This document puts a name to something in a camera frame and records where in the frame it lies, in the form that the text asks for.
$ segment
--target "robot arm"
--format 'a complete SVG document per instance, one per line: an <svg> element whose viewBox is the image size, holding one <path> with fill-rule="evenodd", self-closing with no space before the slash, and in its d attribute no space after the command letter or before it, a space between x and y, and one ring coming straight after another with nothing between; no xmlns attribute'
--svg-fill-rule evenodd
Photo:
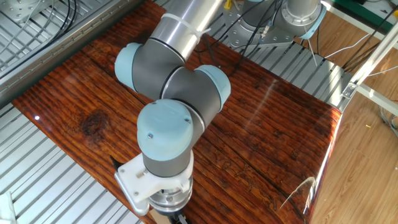
<svg viewBox="0 0 398 224"><path fill-rule="evenodd" d="M138 215L145 215L152 205L159 213L171 216L191 197L192 147L221 111L231 85L217 67L202 65L191 71L184 64L222 2L175 1L144 45L131 43L116 59L119 81L154 100L137 120L142 153L115 173ZM275 26L294 35L306 35L317 26L322 11L319 0L261 1L260 7L242 21L249 26L257 24L264 11L277 3L281 5L273 12ZM245 1L243 10L253 4L259 1Z"/></svg>

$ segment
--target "wooden floor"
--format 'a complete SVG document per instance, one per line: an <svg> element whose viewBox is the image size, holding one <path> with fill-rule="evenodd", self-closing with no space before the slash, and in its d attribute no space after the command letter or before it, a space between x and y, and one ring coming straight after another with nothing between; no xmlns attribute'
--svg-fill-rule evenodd
<svg viewBox="0 0 398 224"><path fill-rule="evenodd" d="M357 42L366 33L329 13L321 24L322 56ZM372 46L378 40L370 42ZM316 51L316 36L311 39ZM342 66L358 47L338 53ZM374 72L398 65L393 49ZM398 100L398 69L369 77L365 84ZM382 123L378 105L355 94L343 113L312 223L398 223L398 138Z"/></svg>

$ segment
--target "wooden tabletop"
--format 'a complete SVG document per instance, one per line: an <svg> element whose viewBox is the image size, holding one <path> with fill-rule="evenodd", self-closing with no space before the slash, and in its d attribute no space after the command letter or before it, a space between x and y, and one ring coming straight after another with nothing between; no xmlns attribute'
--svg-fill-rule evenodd
<svg viewBox="0 0 398 224"><path fill-rule="evenodd" d="M164 12L145 2L13 102L129 208L109 156L127 162L140 153L137 116L150 100L118 82L114 62L128 43L144 43ZM213 51L221 65L240 59L222 44ZM208 52L201 60L213 63ZM186 66L200 66L197 53ZM222 69L229 75L234 67ZM193 149L187 217L193 223L308 222L314 200L303 211L311 183L280 206L308 177L320 186L341 113L250 60L229 79L231 96ZM140 218L154 223L150 215Z"/></svg>

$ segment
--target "wood knot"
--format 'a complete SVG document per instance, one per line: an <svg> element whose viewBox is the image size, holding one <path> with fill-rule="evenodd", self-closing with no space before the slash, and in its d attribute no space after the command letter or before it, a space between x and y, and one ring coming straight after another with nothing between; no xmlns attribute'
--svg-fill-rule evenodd
<svg viewBox="0 0 398 224"><path fill-rule="evenodd" d="M294 150L294 151L291 153L291 155L290 155L290 157L291 157L293 160L297 160L297 156L299 156L299 152L297 152L296 150Z"/></svg>
<svg viewBox="0 0 398 224"><path fill-rule="evenodd" d="M103 130L107 124L109 124L108 116L96 110L81 123L81 129L86 136L92 136Z"/></svg>
<svg viewBox="0 0 398 224"><path fill-rule="evenodd" d="M279 136L280 136L281 134L282 134L282 133L281 133L279 130L275 130L275 132L274 132L274 136L277 137L277 138L279 138Z"/></svg>

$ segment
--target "metal frame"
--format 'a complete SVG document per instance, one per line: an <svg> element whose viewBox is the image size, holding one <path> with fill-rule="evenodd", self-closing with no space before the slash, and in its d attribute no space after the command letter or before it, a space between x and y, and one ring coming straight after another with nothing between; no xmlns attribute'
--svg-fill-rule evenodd
<svg viewBox="0 0 398 224"><path fill-rule="evenodd" d="M16 68L6 68L1 72L7 75L0 79L0 108L37 83L48 72L109 29L142 2L144 1L108 1L94 13L82 16L84 19L75 24L71 31L46 49L35 54L37 50L40 50L40 47L37 47L25 55L28 59ZM49 40L42 42L42 45L47 44Z"/></svg>
<svg viewBox="0 0 398 224"><path fill-rule="evenodd" d="M378 63L386 56L390 49L394 47L397 41L398 22L394 24L394 26L387 33L387 35L381 40L379 46L351 78L347 87L343 90L341 95L345 98L350 99L358 91L360 94L368 97L373 102L390 111L392 114L398 116L398 105L396 103L363 84L363 81L369 76L369 74L378 65Z"/></svg>

